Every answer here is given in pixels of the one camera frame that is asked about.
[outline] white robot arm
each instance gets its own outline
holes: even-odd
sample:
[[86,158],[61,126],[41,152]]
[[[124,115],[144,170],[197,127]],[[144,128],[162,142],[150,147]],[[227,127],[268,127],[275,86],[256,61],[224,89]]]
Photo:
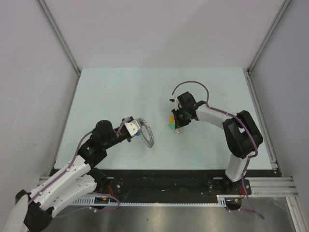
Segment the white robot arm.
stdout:
[[[83,139],[90,138],[81,145],[80,141],[73,159],[57,171],[46,182],[32,189],[30,192],[20,191],[16,195],[16,202],[28,195],[28,211],[24,224],[31,232],[43,231],[52,219],[66,206],[80,197],[102,190],[106,187],[107,176],[95,168],[106,156],[106,150],[123,140],[131,139],[143,134],[144,119],[135,120],[132,117],[123,119],[120,127],[113,129],[110,121],[102,120],[96,127],[86,134]],[[151,136],[147,146],[154,145]]]
[[[172,96],[171,102],[174,102],[172,110],[175,118],[175,128],[181,128],[188,125],[191,120],[203,121],[211,123],[224,130],[227,145],[232,152],[229,166],[225,171],[228,185],[239,182],[243,171],[246,169],[248,157],[250,157],[255,147],[252,144],[247,132],[241,132],[242,125],[232,117],[232,114],[226,113],[208,106],[207,102],[196,102],[194,97],[186,92],[178,97]],[[251,115],[247,111],[236,114],[238,120],[249,130],[254,139],[255,145],[258,147],[262,142],[262,135],[256,126]]]

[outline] purple wire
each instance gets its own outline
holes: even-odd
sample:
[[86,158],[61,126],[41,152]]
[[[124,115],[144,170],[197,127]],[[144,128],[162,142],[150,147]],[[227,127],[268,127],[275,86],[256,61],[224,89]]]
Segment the purple wire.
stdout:
[[[73,163],[74,163],[74,161],[75,161],[75,159],[76,159],[76,157],[77,157],[78,150],[79,150],[79,148],[80,148],[80,146],[81,146],[83,140],[84,140],[88,135],[90,135],[91,133],[92,133],[92,131],[88,132],[88,133],[85,134],[85,135],[82,137],[82,139],[79,141],[79,143],[78,143],[78,145],[77,145],[77,148],[76,148],[76,151],[75,151],[75,154],[74,154],[74,156],[73,156],[73,159],[72,159],[71,163],[68,165],[67,168],[70,168],[70,167],[73,165]],[[62,177],[66,172],[67,172],[66,169],[63,170],[63,172],[62,172],[59,176],[57,176],[54,180],[52,180],[49,184],[47,184],[44,188],[42,188],[42,189],[40,190],[40,192],[44,192],[48,187],[50,187],[50,186],[51,186],[53,183],[55,183],[60,177]],[[28,205],[30,205],[39,195],[40,195],[39,192],[37,192],[37,193],[32,197],[32,199],[28,202]]]
[[[116,207],[114,207],[112,209],[95,209],[95,208],[92,208],[92,207],[91,207],[91,209],[97,210],[99,212],[106,212],[107,213],[107,212],[114,211],[114,210],[116,210],[116,209],[118,209],[120,207],[120,201],[117,198],[115,198],[114,196],[103,194],[103,193],[99,193],[99,192],[91,192],[90,194],[97,194],[97,195],[101,195],[101,196],[104,196],[104,197],[109,197],[111,199],[114,199],[117,202],[117,204],[118,204]],[[67,214],[56,216],[55,218],[64,218],[64,217],[66,217],[68,215],[71,215],[71,214],[73,214],[73,213],[75,213],[77,211],[84,210],[84,209],[90,209],[90,208],[89,207],[78,208],[78,209],[75,209],[75,210],[73,210],[73,211],[71,211],[71,212],[69,212]]]
[[256,146],[256,143],[255,143],[255,141],[254,141],[254,139],[253,139],[251,133],[249,132],[249,130],[248,130],[248,128],[245,126],[245,124],[244,124],[236,115],[231,114],[231,113],[229,113],[229,112],[227,112],[227,111],[220,110],[220,109],[217,109],[217,108],[214,108],[214,107],[209,106],[209,104],[208,104],[208,101],[209,101],[209,91],[208,91],[208,89],[207,89],[207,87],[206,87],[205,85],[203,85],[202,83],[200,83],[200,82],[198,82],[198,81],[184,81],[184,82],[181,82],[180,84],[178,84],[178,85],[174,88],[174,90],[173,90],[173,92],[172,92],[172,95],[174,95],[176,89],[177,89],[179,86],[181,86],[181,85],[183,85],[183,84],[186,84],[186,83],[196,83],[196,84],[199,84],[199,85],[203,86],[204,89],[205,89],[206,92],[207,92],[207,98],[206,98],[206,103],[205,103],[206,106],[207,106],[209,109],[211,109],[211,110],[214,110],[214,111],[220,112],[220,113],[222,113],[222,114],[228,115],[228,116],[230,116],[230,117],[233,117],[235,120],[237,120],[237,122],[240,123],[240,125],[244,128],[244,130],[245,130],[246,133],[248,134],[248,136],[249,136],[249,138],[250,138],[250,140],[251,140],[251,142],[252,142],[252,144],[253,144],[255,154],[248,157],[248,160],[247,160],[247,162],[246,162],[246,165],[245,165],[245,167],[244,167],[244,169],[243,169],[243,171],[242,171],[242,174],[241,174],[241,183],[242,183],[244,192],[245,192],[245,194],[246,194],[246,197],[247,197],[247,199],[248,199],[248,202],[249,202],[249,204],[250,204],[250,206],[251,206],[252,209],[241,209],[241,211],[254,212],[256,215],[258,215],[259,218],[261,218],[261,219],[264,220],[265,217],[264,217],[263,215],[261,215],[261,214],[256,210],[256,208],[254,207],[254,205],[253,205],[253,203],[252,203],[252,201],[251,201],[251,199],[250,199],[250,197],[249,197],[249,195],[248,195],[248,193],[247,193],[246,186],[245,186],[245,178],[244,178],[244,177],[245,177],[247,168],[248,168],[248,166],[249,166],[250,159],[253,158],[253,157],[256,157],[257,154],[258,154],[257,146]]
[[122,127],[124,126],[124,124],[125,124],[126,122],[128,122],[128,120],[129,120],[129,118],[126,118],[125,120],[122,121],[122,123],[120,124],[120,126],[119,126],[119,128],[118,128],[116,134],[119,134],[119,133],[120,133]]

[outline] purple cable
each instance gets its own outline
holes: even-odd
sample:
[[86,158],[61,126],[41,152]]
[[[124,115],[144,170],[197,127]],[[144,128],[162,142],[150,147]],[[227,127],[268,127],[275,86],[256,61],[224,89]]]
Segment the purple cable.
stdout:
[[97,194],[97,195],[101,195],[101,196],[104,196],[104,197],[109,197],[111,199],[114,199],[117,202],[118,205],[116,207],[112,208],[112,209],[105,209],[105,210],[104,209],[95,209],[95,208],[92,208],[92,207],[90,207],[90,208],[89,207],[82,207],[82,208],[75,209],[72,212],[69,212],[67,214],[56,216],[55,218],[64,218],[64,217],[66,217],[68,215],[71,215],[71,214],[73,214],[73,213],[75,213],[77,211],[84,210],[84,209],[94,209],[94,210],[97,210],[99,212],[111,212],[111,211],[114,211],[114,210],[116,210],[116,209],[118,209],[120,207],[120,201],[117,198],[115,198],[114,196],[103,194],[103,193],[99,193],[99,192],[91,192],[90,194]]
[[119,128],[118,128],[118,130],[117,130],[117,132],[116,132],[116,134],[119,134],[119,133],[120,133],[122,127],[124,126],[124,124],[125,124],[126,122],[128,122],[128,120],[129,120],[129,118],[126,118],[125,120],[123,120],[123,121],[121,122],[121,124],[120,124],[120,126],[119,126]]
[[[78,145],[77,145],[77,148],[76,148],[75,154],[74,154],[74,156],[73,156],[73,159],[72,159],[71,163],[68,165],[67,168],[70,168],[70,167],[73,165],[73,163],[74,163],[74,161],[75,161],[75,159],[76,159],[76,157],[77,157],[78,150],[79,150],[79,148],[80,148],[80,146],[81,146],[83,140],[84,140],[88,135],[90,135],[91,133],[92,133],[92,131],[88,132],[87,134],[85,134],[85,135],[82,137],[82,139],[80,140],[80,142],[79,142]],[[66,169],[63,170],[63,172],[62,172],[59,176],[57,176],[54,180],[52,180],[49,184],[47,184],[44,188],[42,188],[42,189],[40,190],[40,192],[44,192],[48,187],[50,187],[50,186],[51,186],[53,183],[55,183],[60,177],[62,177],[66,172],[67,172]],[[39,195],[40,195],[39,192],[37,192],[37,193],[32,197],[32,199],[28,202],[28,205],[30,205]]]
[[257,146],[256,146],[256,143],[255,143],[255,141],[254,141],[254,139],[253,139],[251,133],[249,132],[249,130],[248,130],[248,128],[245,126],[245,124],[244,124],[236,115],[231,114],[231,113],[228,113],[228,112],[226,112],[226,111],[224,111],[224,110],[220,110],[220,109],[217,109],[217,108],[214,108],[214,107],[209,106],[209,104],[208,104],[208,101],[209,101],[209,91],[208,91],[208,89],[207,89],[207,87],[206,87],[205,85],[203,85],[202,83],[200,83],[200,82],[198,82],[198,81],[185,81],[185,82],[182,82],[182,83],[178,84],[178,85],[174,88],[174,90],[173,90],[173,92],[172,92],[172,95],[174,95],[176,89],[177,89],[179,86],[181,86],[181,85],[183,85],[183,84],[186,84],[186,83],[196,83],[196,84],[199,84],[199,85],[203,86],[204,89],[205,89],[206,92],[207,92],[207,98],[206,98],[206,103],[205,103],[206,106],[207,106],[209,109],[211,109],[211,110],[214,110],[214,111],[220,112],[220,113],[222,113],[222,114],[228,115],[228,116],[230,116],[230,117],[233,117],[235,120],[237,120],[237,122],[240,123],[240,125],[244,128],[244,130],[245,130],[246,133],[248,134],[248,136],[249,136],[249,138],[250,138],[250,140],[251,140],[251,142],[252,142],[252,144],[253,144],[255,154],[248,157],[248,160],[247,160],[247,162],[246,162],[245,168],[243,169],[242,174],[241,174],[241,183],[242,183],[244,192],[245,192],[245,194],[246,194],[246,197],[247,197],[247,199],[248,199],[248,202],[249,202],[250,206],[252,207],[252,209],[241,209],[241,211],[254,212],[256,215],[258,215],[259,218],[261,218],[261,219],[264,220],[265,217],[264,217],[263,215],[261,215],[261,214],[256,210],[256,208],[254,207],[254,205],[253,205],[253,203],[252,203],[252,201],[251,201],[251,199],[250,199],[250,197],[249,197],[249,195],[248,195],[248,193],[247,193],[246,187],[245,187],[245,178],[244,178],[244,175],[246,174],[247,168],[248,168],[249,163],[250,163],[250,159],[253,158],[253,157],[256,157],[257,154],[258,154]]

